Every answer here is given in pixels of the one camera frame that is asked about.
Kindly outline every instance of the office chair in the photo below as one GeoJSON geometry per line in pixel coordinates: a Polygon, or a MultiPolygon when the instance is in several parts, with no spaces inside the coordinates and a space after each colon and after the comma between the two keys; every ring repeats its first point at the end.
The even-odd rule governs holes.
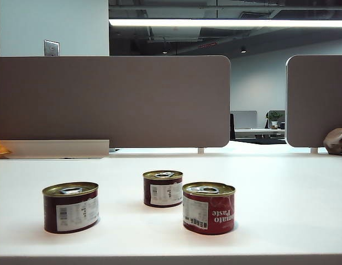
{"type": "Polygon", "coordinates": [[[230,114],[230,141],[236,140],[235,135],[235,122],[233,118],[233,114],[230,114]]]}

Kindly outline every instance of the light switch plate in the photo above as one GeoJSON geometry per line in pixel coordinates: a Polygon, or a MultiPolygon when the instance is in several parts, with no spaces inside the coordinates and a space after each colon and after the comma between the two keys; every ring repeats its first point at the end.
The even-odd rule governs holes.
{"type": "Polygon", "coordinates": [[[44,40],[44,56],[59,56],[59,43],[44,40]]]}

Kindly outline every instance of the desk in background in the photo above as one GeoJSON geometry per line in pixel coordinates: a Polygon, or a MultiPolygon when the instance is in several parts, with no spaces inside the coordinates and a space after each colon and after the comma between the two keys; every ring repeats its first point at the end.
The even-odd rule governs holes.
{"type": "Polygon", "coordinates": [[[265,137],[275,135],[276,138],[285,138],[285,130],[282,129],[235,129],[236,139],[257,138],[256,135],[265,137]]]}

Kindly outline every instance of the white desk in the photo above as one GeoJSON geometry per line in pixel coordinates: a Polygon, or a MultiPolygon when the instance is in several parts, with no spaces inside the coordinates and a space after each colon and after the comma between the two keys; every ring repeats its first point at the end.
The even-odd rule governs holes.
{"type": "Polygon", "coordinates": [[[235,129],[236,138],[255,138],[255,135],[280,135],[285,136],[283,129],[235,129]]]}
{"type": "Polygon", "coordinates": [[[0,160],[0,265],[342,264],[342,156],[242,142],[203,155],[156,151],[0,160]],[[184,183],[233,185],[234,231],[199,235],[182,226],[181,205],[144,205],[142,173],[154,169],[180,170],[184,183]],[[41,190],[73,181],[99,184],[100,222],[75,234],[45,232],[41,190]]]}

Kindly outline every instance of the tomato paste can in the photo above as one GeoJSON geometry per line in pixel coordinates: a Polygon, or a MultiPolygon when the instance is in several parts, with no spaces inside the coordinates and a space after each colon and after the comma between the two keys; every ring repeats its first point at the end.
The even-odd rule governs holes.
{"type": "Polygon", "coordinates": [[[43,189],[44,229],[55,234],[78,232],[98,221],[98,185],[92,182],[57,184],[43,189]]]}
{"type": "Polygon", "coordinates": [[[183,225],[205,235],[220,235],[234,227],[235,188],[216,182],[183,186],[183,225]]]}
{"type": "Polygon", "coordinates": [[[183,173],[173,170],[149,171],[144,177],[144,203],[152,207],[172,207],[182,203],[183,173]]]}

